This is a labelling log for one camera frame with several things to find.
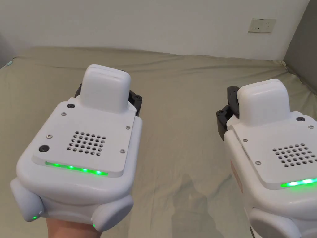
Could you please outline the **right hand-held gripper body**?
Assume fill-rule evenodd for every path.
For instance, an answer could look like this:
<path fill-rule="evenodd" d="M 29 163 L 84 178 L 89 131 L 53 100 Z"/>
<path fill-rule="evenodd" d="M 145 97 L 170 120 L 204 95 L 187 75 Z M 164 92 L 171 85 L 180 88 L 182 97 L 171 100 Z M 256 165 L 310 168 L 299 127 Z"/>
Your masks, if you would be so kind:
<path fill-rule="evenodd" d="M 290 110 L 278 79 L 240 87 L 237 99 L 223 141 L 252 236 L 316 238 L 316 120 Z"/>

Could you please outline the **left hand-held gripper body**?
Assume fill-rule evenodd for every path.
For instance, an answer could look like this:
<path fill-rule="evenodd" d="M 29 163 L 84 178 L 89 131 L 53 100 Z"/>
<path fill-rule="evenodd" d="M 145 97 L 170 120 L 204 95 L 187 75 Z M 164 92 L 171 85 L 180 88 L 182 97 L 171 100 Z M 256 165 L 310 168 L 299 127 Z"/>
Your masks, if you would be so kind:
<path fill-rule="evenodd" d="M 56 106 L 10 182 L 25 221 L 53 218 L 104 232 L 128 215 L 142 132 L 130 83 L 126 71 L 93 64 L 80 95 Z"/>

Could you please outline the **person's left hand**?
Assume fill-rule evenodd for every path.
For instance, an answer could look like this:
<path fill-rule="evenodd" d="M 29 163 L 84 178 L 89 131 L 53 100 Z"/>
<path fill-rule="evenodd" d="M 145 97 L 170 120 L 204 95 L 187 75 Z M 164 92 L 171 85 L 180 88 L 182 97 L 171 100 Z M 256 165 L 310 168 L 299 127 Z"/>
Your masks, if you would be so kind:
<path fill-rule="evenodd" d="M 102 233 L 93 225 L 53 218 L 46 219 L 49 238 L 100 238 Z"/>

